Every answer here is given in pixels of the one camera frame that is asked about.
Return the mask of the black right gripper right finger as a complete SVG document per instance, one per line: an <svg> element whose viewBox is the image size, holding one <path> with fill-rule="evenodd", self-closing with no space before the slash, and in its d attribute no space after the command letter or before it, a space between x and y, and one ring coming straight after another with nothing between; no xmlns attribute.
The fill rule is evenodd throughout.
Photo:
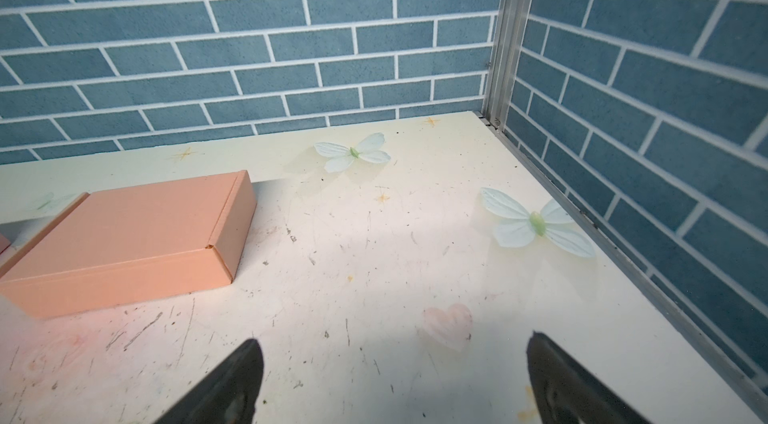
<svg viewBox="0 0 768 424"><path fill-rule="evenodd" d="M546 334L533 333L526 354L542 422L648 423Z"/></svg>

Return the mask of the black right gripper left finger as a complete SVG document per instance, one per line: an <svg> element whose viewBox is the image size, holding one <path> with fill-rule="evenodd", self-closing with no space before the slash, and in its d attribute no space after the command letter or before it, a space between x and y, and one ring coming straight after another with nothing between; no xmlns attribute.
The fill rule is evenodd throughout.
<svg viewBox="0 0 768 424"><path fill-rule="evenodd" d="M263 379L261 346L247 339L156 423L252 423Z"/></svg>

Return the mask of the tan cardboard box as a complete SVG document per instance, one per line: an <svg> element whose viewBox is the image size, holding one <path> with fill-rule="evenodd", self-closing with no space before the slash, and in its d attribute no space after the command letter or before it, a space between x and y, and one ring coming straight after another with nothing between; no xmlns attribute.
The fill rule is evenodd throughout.
<svg viewBox="0 0 768 424"><path fill-rule="evenodd" d="M233 283L257 207L247 171L83 193L1 266L1 294L52 318Z"/></svg>

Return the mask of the pink cardboard box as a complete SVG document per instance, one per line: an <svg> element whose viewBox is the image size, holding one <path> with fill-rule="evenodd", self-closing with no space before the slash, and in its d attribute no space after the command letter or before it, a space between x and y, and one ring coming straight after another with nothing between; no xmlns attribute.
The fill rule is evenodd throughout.
<svg viewBox="0 0 768 424"><path fill-rule="evenodd" d="M3 235L0 235L0 253L3 253L10 246L10 241Z"/></svg>

